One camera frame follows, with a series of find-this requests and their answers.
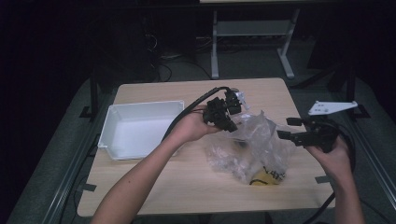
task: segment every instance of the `tabletop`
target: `tabletop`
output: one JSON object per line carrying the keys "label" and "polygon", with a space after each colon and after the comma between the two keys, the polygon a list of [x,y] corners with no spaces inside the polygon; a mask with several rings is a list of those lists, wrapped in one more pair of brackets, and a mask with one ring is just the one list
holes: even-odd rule
{"label": "tabletop", "polygon": [[[249,113],[264,111],[278,124],[286,124],[288,117],[299,117],[281,78],[126,84],[120,86],[114,104],[183,100],[187,106],[220,86],[243,91],[251,106]],[[208,100],[215,96],[224,98],[220,91]],[[325,173],[301,147],[290,157],[286,178],[273,186],[250,186],[232,174],[214,171],[207,162],[207,147],[207,137],[184,145],[165,166],[138,215],[318,208],[332,194],[329,183],[317,183],[315,177]],[[113,161],[104,150],[98,150],[87,180],[96,189],[84,190],[78,214],[92,216],[110,188],[138,162]]]}

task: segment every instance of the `floor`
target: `floor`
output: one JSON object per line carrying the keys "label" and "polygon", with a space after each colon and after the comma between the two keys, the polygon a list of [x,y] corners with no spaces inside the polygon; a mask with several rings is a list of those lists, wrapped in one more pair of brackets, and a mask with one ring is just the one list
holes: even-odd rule
{"label": "floor", "polygon": [[[238,79],[254,77],[281,77],[290,87],[309,77],[318,70],[306,69],[315,40],[295,40],[290,45],[288,57],[295,73],[295,79],[287,79],[276,55],[279,40],[263,40],[258,46],[227,45],[219,54],[219,78]],[[190,58],[176,57],[165,60],[159,66],[161,80],[169,82],[209,80],[210,53],[204,50]],[[330,93],[326,89],[325,77],[302,89],[290,89],[290,94],[301,116],[316,101],[340,101],[344,90]],[[106,109],[112,104],[117,88],[111,93],[99,93],[99,113],[94,120],[80,118],[84,106],[90,105],[90,82],[87,80],[79,89],[67,109],[58,130],[53,135],[34,175],[12,213],[9,223],[89,223],[89,217],[76,214],[81,195],[80,184],[86,181],[95,153],[95,140],[101,132]],[[396,158],[396,125],[375,99],[370,87],[357,80],[356,101],[364,105],[370,119],[356,122],[340,113],[333,119],[345,124],[357,143],[357,168],[355,178],[361,196],[362,208],[367,223],[396,223],[395,204],[386,191],[387,184],[380,181],[373,161],[373,152],[388,173],[395,180],[393,164]],[[315,209],[270,212],[274,223],[303,223]],[[318,221],[333,223],[333,210],[326,210]]]}

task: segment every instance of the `plastic bag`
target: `plastic bag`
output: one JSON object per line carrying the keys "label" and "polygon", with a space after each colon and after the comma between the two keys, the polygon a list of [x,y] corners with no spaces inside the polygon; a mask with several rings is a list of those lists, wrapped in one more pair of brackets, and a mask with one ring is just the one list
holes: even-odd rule
{"label": "plastic bag", "polygon": [[209,164],[216,170],[232,173],[247,184],[271,185],[282,181],[296,146],[291,141],[279,139],[276,130],[296,131],[275,124],[263,112],[257,116],[241,113],[232,120],[237,131],[209,135]]}

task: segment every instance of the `white plastic bin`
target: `white plastic bin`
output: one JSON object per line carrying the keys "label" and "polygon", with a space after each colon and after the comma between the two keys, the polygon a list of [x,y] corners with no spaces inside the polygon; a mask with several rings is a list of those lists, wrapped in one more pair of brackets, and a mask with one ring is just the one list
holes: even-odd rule
{"label": "white plastic bin", "polygon": [[111,105],[98,147],[113,160],[141,159],[161,143],[183,101]]}

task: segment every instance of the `right hand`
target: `right hand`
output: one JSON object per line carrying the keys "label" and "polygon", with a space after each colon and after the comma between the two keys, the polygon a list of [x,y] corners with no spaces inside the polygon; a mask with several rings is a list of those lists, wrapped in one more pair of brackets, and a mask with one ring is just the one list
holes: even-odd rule
{"label": "right hand", "polygon": [[320,147],[306,147],[306,150],[317,159],[328,174],[335,181],[350,178],[352,174],[349,160],[349,149],[344,140],[338,136],[332,145],[332,151],[324,153]]}
{"label": "right hand", "polygon": [[198,105],[186,117],[181,119],[175,128],[170,132],[170,137],[176,138],[177,141],[183,143],[196,141],[209,133],[216,133],[221,131],[216,126],[211,126],[204,123],[203,110],[205,105]]}

